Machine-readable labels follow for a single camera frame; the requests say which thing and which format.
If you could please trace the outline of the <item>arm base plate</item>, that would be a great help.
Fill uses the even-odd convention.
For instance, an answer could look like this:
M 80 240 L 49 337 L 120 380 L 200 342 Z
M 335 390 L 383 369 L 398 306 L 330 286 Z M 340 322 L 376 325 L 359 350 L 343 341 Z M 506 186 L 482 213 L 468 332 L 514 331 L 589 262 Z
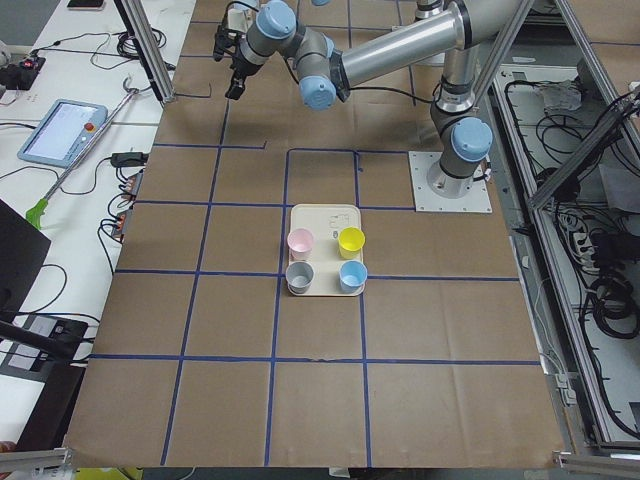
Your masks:
M 441 169 L 440 152 L 409 151 L 415 210 L 421 213 L 491 214 L 482 164 L 466 179 L 449 177 Z

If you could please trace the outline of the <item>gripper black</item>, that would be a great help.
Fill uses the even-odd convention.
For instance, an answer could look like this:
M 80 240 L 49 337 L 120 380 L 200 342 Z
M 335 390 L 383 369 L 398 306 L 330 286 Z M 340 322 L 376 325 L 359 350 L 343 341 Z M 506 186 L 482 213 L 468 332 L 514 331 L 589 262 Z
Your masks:
M 213 59 L 221 61 L 228 49 L 228 34 L 225 28 L 218 28 L 214 36 Z M 245 92 L 245 78 L 255 75 L 263 65 L 263 56 L 254 49 L 260 45 L 262 34 L 257 29 L 250 29 L 247 33 L 238 33 L 234 40 L 235 52 L 231 69 L 233 76 L 225 97 L 239 100 Z

